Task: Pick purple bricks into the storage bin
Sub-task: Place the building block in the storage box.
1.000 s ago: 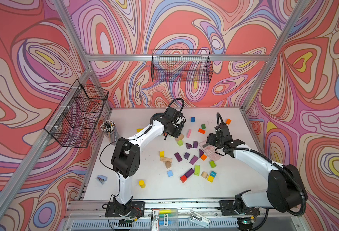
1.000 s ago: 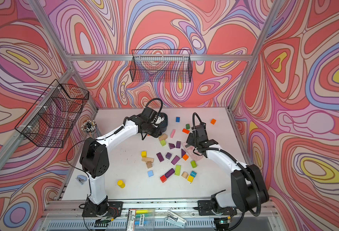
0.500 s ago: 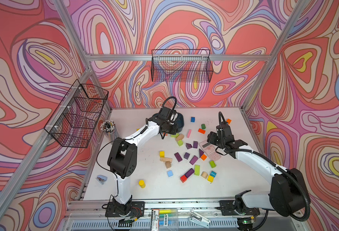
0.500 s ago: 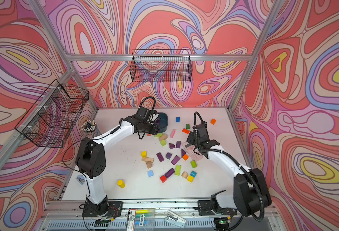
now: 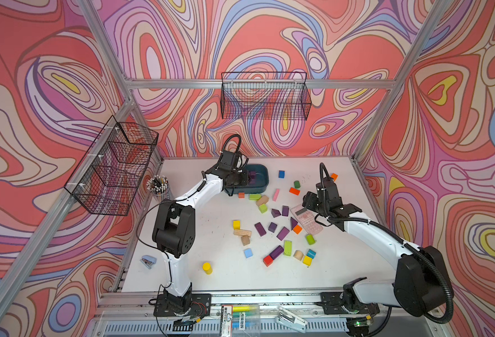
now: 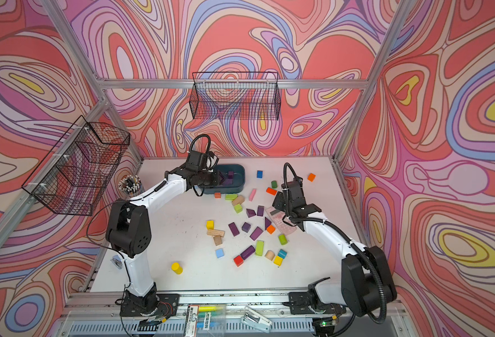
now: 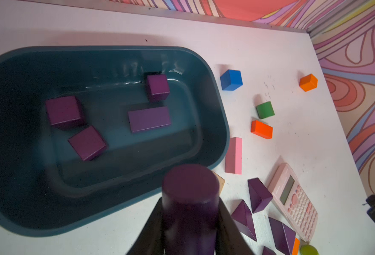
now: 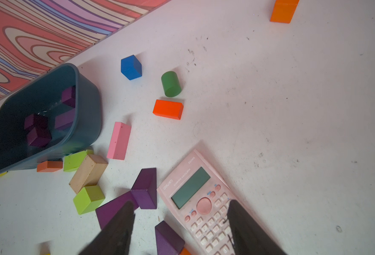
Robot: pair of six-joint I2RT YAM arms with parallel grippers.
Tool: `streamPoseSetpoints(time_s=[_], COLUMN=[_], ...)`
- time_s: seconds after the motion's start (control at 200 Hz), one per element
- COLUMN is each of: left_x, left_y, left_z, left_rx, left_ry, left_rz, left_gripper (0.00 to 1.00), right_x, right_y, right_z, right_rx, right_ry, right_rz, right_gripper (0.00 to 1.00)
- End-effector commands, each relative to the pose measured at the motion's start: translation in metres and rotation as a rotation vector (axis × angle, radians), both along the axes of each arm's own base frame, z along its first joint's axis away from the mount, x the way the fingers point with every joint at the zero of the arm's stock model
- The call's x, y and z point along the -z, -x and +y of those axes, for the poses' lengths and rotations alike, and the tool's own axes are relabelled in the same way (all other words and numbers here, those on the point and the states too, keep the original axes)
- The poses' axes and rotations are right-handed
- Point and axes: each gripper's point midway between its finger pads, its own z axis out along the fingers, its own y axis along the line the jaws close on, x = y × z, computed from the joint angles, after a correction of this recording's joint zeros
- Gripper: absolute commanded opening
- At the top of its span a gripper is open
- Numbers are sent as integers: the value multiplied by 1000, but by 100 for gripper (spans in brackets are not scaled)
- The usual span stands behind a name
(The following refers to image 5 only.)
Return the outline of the purple small cube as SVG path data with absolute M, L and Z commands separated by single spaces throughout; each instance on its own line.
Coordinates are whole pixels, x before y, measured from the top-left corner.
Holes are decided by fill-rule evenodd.
M 276 223 L 270 223 L 270 225 L 268 226 L 268 230 L 272 233 L 274 233 L 277 229 L 277 224 Z

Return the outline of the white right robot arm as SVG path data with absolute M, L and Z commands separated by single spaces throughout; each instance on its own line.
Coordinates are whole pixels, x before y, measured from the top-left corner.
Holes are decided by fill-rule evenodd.
M 340 300 L 343 308 L 357 310 L 361 305 L 382 304 L 437 324 L 451 321 L 454 291 L 444 258 L 436 248 L 405 240 L 356 205 L 344 204 L 336 184 L 329 179 L 317 183 L 315 192 L 307 192 L 302 206 L 324 218 L 323 226 L 335 226 L 368 245 L 395 271 L 391 279 L 359 277 L 345 284 Z

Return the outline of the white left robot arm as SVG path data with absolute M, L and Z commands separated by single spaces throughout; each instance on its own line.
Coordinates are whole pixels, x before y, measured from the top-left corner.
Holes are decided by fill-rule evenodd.
M 164 298 L 168 303 L 187 308 L 192 301 L 187 253 L 195 242 L 196 209 L 226 188 L 245 185 L 249 177 L 243 168 L 248 162 L 240 150 L 223 150 L 217 163 L 202 172 L 198 184 L 174 200 L 160 202 L 152 240 L 167 257 L 170 286 L 164 290 Z

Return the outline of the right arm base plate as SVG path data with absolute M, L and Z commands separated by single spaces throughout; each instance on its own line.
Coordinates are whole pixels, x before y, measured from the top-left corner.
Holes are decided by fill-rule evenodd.
M 377 304 L 361 303 L 351 292 L 323 292 L 320 301 L 316 302 L 326 315 L 377 315 L 380 313 Z

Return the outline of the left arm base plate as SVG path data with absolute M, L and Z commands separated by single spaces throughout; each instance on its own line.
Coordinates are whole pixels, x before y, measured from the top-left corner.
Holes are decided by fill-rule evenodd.
M 211 304 L 210 293 L 188 293 L 178 297 L 166 292 L 149 301 L 149 305 L 153 306 L 155 317 L 204 318 L 210 314 Z

